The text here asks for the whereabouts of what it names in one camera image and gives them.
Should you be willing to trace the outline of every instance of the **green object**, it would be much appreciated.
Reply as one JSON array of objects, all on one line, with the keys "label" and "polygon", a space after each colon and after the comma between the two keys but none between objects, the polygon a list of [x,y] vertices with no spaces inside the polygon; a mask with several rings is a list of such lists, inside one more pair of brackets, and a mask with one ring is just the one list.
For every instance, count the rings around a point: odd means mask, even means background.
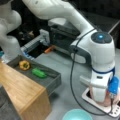
[{"label": "green object", "polygon": [[68,111],[62,120],[93,120],[90,114],[81,109]]},{"label": "green object", "polygon": [[37,77],[40,77],[40,78],[46,78],[47,77],[47,75],[38,68],[32,69],[32,74],[36,75]]}]

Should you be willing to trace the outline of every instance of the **blue light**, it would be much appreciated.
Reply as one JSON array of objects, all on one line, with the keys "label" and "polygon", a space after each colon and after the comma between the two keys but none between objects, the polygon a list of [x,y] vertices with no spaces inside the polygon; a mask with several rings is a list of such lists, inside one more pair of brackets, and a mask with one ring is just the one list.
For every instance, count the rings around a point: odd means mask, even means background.
[{"label": "blue light", "polygon": [[99,35],[98,36],[99,39],[103,39],[103,37],[104,37],[103,35]]}]

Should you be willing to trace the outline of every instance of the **yellow object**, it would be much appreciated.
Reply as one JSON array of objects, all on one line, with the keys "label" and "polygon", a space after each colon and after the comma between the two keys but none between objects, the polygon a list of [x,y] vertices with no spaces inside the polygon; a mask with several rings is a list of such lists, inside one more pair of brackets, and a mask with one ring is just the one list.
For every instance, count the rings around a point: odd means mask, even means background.
[{"label": "yellow object", "polygon": [[28,70],[30,68],[30,63],[27,60],[23,60],[19,62],[20,69]]}]

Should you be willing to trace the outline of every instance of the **white surface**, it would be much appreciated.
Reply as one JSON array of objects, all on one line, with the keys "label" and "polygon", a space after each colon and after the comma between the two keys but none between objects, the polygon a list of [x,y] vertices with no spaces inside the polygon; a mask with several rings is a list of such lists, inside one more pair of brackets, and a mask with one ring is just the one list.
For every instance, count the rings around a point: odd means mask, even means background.
[{"label": "white surface", "polygon": [[[120,50],[116,50],[116,75],[120,78]],[[50,101],[52,105],[52,112],[46,120],[62,120],[65,113],[69,110],[80,108],[75,102],[71,90],[70,90],[70,70],[72,65],[72,60],[70,57],[59,54],[56,52],[51,52],[49,54],[42,54],[37,59],[36,62],[50,67],[61,73],[62,85],[56,89],[55,93],[51,96]],[[79,76],[91,76],[91,68],[86,65],[75,64],[73,72],[73,86],[76,96],[79,102],[88,110],[101,113],[97,108],[91,106],[82,99],[82,94],[86,90],[86,86],[80,84]],[[118,118],[112,118],[110,116],[95,116],[92,115],[93,120],[118,120]]]}]

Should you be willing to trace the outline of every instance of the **wooden box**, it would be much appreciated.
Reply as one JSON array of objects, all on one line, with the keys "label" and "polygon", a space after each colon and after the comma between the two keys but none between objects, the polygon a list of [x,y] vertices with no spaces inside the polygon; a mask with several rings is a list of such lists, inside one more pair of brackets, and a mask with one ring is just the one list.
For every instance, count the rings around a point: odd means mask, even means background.
[{"label": "wooden box", "polygon": [[46,88],[2,62],[0,83],[23,120],[45,120],[50,113]]}]

